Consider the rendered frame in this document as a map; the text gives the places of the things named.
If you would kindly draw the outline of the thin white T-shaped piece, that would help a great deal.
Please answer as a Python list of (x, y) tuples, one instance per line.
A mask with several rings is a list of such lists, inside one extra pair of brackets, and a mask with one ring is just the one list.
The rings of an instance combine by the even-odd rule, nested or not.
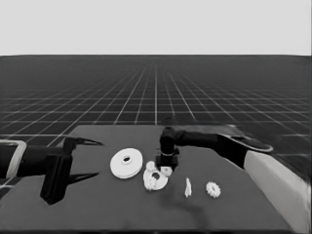
[(188, 177), (186, 178), (186, 187), (185, 187), (184, 195), (186, 198), (192, 195), (192, 186), (191, 186), (190, 179)]

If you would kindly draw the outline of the large thick white disc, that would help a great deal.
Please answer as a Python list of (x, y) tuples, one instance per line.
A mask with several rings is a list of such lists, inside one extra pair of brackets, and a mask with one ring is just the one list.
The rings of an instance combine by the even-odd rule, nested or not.
[(143, 157), (135, 148), (124, 148), (113, 155), (110, 160), (110, 171), (118, 178), (130, 178), (139, 173)]

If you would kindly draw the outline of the white round carrier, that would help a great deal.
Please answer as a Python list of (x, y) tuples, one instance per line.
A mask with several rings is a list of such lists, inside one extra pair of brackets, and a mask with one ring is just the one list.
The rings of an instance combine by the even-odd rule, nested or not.
[(157, 168), (154, 171), (149, 172), (145, 167), (143, 183), (151, 177), (154, 177), (157, 180), (156, 189), (154, 191), (163, 189), (168, 183), (168, 179)]

